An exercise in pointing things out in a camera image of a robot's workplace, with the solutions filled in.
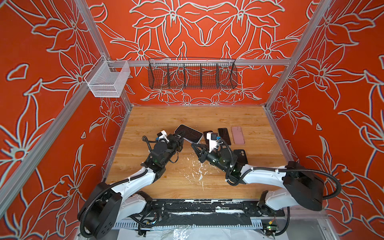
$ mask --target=red wall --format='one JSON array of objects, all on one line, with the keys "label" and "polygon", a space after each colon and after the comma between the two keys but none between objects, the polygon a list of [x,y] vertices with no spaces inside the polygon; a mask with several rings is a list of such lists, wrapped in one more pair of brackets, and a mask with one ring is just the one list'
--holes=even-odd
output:
[{"label": "red wall", "polygon": [[[289,58],[317,0],[87,0],[114,60],[155,57]],[[263,104],[283,66],[238,68],[232,90],[151,90],[144,67],[126,91],[136,105]]]},{"label": "red wall", "polygon": [[[0,186],[100,57],[72,0],[0,3]],[[0,220],[0,238],[72,239],[127,109],[90,92]]]},{"label": "red wall", "polygon": [[324,207],[342,239],[384,237],[383,13],[334,0],[271,110],[294,160],[340,179]]}]

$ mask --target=wooden tabletop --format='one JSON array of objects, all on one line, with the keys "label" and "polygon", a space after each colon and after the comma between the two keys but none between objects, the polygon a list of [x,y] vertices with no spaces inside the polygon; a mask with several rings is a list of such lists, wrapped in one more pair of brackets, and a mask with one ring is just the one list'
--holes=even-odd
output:
[{"label": "wooden tabletop", "polygon": [[[141,140],[143,135],[154,140],[160,131],[165,130],[171,134],[180,124],[200,132],[217,132],[218,128],[226,127],[232,142],[231,149],[244,149],[250,165],[286,165],[262,107],[135,106],[107,183],[123,180],[140,169],[140,164],[148,156],[147,144]],[[232,126],[241,126],[245,144],[234,144]],[[157,199],[258,199],[263,191],[276,189],[278,187],[264,184],[230,186],[225,181],[224,172],[208,162],[200,163],[190,143],[184,141],[178,162],[168,163],[163,176],[142,190]]]}]

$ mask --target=black wire basket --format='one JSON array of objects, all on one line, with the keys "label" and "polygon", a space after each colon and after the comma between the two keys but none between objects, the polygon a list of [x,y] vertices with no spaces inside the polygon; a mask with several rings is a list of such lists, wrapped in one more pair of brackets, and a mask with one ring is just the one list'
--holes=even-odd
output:
[{"label": "black wire basket", "polygon": [[235,59],[151,58],[148,82],[151,89],[234,89]]}]

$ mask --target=wire basket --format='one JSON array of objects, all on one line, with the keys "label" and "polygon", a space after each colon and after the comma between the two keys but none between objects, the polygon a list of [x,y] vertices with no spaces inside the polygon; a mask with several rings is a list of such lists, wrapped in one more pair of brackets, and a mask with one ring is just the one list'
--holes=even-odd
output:
[{"label": "wire basket", "polygon": [[101,56],[84,78],[95,97],[118,98],[127,83],[131,73],[128,62],[124,63],[120,72],[113,67],[109,67],[109,62],[104,56]]},{"label": "wire basket", "polygon": [[151,58],[148,82],[151,89],[234,89],[235,59]]}]

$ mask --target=pink phone case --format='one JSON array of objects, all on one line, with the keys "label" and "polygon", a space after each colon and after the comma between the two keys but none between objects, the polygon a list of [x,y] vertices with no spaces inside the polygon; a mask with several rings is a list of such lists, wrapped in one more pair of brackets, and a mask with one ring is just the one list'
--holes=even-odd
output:
[{"label": "pink phone case", "polygon": [[241,131],[241,127],[232,127],[232,136],[235,144],[245,144],[243,131]]}]

